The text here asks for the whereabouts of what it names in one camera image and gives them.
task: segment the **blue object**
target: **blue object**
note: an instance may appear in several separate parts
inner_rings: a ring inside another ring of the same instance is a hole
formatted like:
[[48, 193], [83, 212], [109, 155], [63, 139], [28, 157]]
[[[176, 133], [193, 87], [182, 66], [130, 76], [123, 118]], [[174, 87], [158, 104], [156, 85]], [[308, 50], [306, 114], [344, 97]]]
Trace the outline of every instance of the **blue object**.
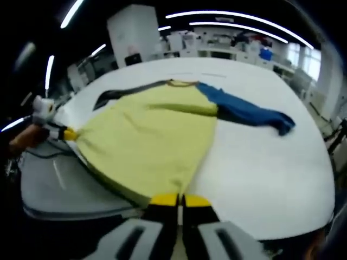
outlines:
[[262, 48], [259, 56], [264, 60], [270, 61], [272, 59], [272, 51], [270, 51], [268, 48]]
[[258, 107], [205, 83], [199, 83], [196, 87], [209, 101], [217, 104], [219, 110], [227, 110], [230, 117], [240, 120], [243, 124], [251, 126], [269, 125], [276, 128], [279, 135], [286, 135], [295, 126], [294, 121], [284, 113]]

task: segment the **ceiling light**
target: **ceiling light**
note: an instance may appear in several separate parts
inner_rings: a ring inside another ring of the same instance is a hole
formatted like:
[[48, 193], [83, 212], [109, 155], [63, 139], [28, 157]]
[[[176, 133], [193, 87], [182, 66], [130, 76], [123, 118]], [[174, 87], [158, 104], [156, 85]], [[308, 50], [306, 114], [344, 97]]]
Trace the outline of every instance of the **ceiling light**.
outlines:
[[245, 15], [245, 14], [241, 14], [239, 12], [227, 12], [227, 11], [191, 11], [191, 12], [180, 12], [177, 14], [173, 14], [173, 15], [167, 15], [166, 19], [168, 18], [174, 18], [174, 17], [178, 17], [178, 16], [185, 16], [185, 15], [203, 15], [203, 14], [212, 14], [212, 15], [231, 15], [231, 16], [239, 16], [239, 17], [243, 17], [243, 18], [247, 18], [247, 19], [252, 19], [252, 20], [256, 20], [258, 22], [261, 23], [266, 23], [270, 26], [273, 26], [281, 31], [284, 31], [285, 33], [293, 36], [294, 38], [296, 38], [297, 40], [299, 40], [300, 42], [302, 42], [304, 45], [306, 45], [307, 47], [309, 47], [310, 49], [313, 49], [313, 46], [310, 45], [308, 42], [306, 42], [303, 38], [301, 38], [299, 35], [293, 33], [292, 31], [289, 31], [288, 29], [275, 24], [273, 22], [270, 22], [268, 20], [262, 19], [262, 18], [258, 18], [256, 16], [252, 16], [252, 15]]
[[98, 49], [92, 52], [91, 57], [95, 56], [95, 54], [97, 54], [99, 51], [101, 51], [105, 47], [106, 47], [106, 44], [101, 45]]
[[250, 31], [256, 31], [257, 33], [260, 34], [265, 34], [267, 36], [270, 36], [276, 40], [279, 40], [281, 42], [284, 43], [288, 43], [287, 40], [278, 37], [274, 34], [270, 34], [269, 32], [263, 31], [263, 30], [259, 30], [259, 29], [255, 29], [253, 27], [248, 27], [248, 26], [244, 26], [244, 25], [239, 25], [239, 24], [234, 24], [234, 23], [217, 23], [217, 22], [196, 22], [196, 23], [189, 23], [189, 25], [221, 25], [221, 26], [229, 26], [229, 27], [236, 27], [236, 28], [241, 28], [241, 29], [246, 29], [246, 30], [250, 30]]
[[25, 118], [19, 118], [19, 119], [17, 119], [16, 121], [14, 121], [14, 122], [10, 123], [9, 125], [5, 126], [4, 128], [2, 128], [1, 132], [4, 132], [5, 130], [7, 130], [7, 129], [9, 129], [9, 128], [12, 128], [12, 127], [14, 127], [14, 126], [20, 124], [20, 123], [23, 122], [24, 119], [26, 119], [26, 118], [27, 118], [27, 116], [26, 116]]
[[44, 82], [45, 90], [48, 90], [49, 88], [50, 72], [52, 70], [53, 61], [54, 61], [54, 56], [52, 55], [48, 59], [47, 70], [46, 70], [46, 80]]
[[158, 28], [158, 31], [163, 31], [163, 30], [168, 30], [168, 29], [171, 29], [171, 26], [160, 27], [160, 28]]
[[60, 28], [65, 28], [69, 22], [71, 21], [74, 14], [77, 12], [77, 9], [81, 6], [84, 0], [77, 0], [74, 5], [71, 7], [71, 9], [68, 11], [67, 15], [65, 16], [63, 22], [60, 25]]

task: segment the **ceiling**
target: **ceiling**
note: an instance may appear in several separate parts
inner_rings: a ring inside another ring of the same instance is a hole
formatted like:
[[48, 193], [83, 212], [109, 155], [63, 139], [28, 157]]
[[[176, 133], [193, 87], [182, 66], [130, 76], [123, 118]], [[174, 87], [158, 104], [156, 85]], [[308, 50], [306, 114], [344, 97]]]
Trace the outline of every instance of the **ceiling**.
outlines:
[[[156, 7], [159, 26], [172, 26], [172, 29], [185, 29], [189, 22], [213, 21], [215, 16], [199, 15], [165, 19], [165, 15], [182, 11], [193, 10], [223, 10], [242, 12], [258, 16], [275, 22], [292, 32], [300, 35], [319, 48], [315, 34], [305, 24], [296, 9], [285, 0], [263, 1], [210, 1], [203, 4], [194, 1], [115, 1], [115, 0], [85, 0], [77, 11], [69, 26], [60, 29], [60, 24], [67, 11], [75, 0], [49, 0], [49, 1], [23, 1], [20, 5], [16, 1], [9, 3], [3, 33], [3, 48], [5, 53], [5, 84], [2, 88], [2, 101], [4, 107], [15, 107], [33, 89], [43, 88], [47, 61], [50, 55], [55, 55], [52, 69], [52, 79], [57, 80], [66, 68], [82, 58], [90, 55], [97, 47], [106, 43], [110, 46], [106, 21], [118, 10], [131, 3], [147, 4]], [[314, 17], [324, 21], [319, 10], [304, 1], [305, 8], [313, 13]], [[290, 42], [296, 40], [276, 28], [269, 27], [249, 19], [234, 17], [235, 23], [248, 25], [268, 31]], [[23, 46], [28, 42], [36, 45], [35, 55], [23, 66], [20, 73], [13, 74], [13, 65]]]

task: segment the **window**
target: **window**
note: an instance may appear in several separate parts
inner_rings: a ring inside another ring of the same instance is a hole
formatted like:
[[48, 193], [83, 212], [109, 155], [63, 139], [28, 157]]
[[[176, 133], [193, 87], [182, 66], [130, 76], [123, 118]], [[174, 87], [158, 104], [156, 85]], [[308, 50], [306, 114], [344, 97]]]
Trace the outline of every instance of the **window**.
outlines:
[[320, 51], [311, 50], [305, 48], [305, 57], [304, 57], [304, 72], [306, 72], [310, 77], [315, 81], [318, 81], [319, 72], [320, 72]]
[[288, 53], [287, 59], [293, 64], [293, 66], [297, 67], [299, 64], [299, 53], [300, 53], [300, 45], [297, 43], [289, 43], [288, 44]]

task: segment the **blue sleeve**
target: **blue sleeve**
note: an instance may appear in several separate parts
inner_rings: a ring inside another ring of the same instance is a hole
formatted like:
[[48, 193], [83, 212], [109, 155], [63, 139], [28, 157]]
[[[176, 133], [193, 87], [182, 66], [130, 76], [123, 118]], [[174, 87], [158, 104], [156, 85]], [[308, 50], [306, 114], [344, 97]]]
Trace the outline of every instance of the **blue sleeve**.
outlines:
[[295, 126], [294, 121], [284, 113], [258, 107], [204, 83], [199, 83], [196, 87], [209, 101], [218, 105], [219, 109], [227, 111], [231, 118], [244, 124], [251, 126], [269, 125], [276, 128], [279, 135], [286, 135]]

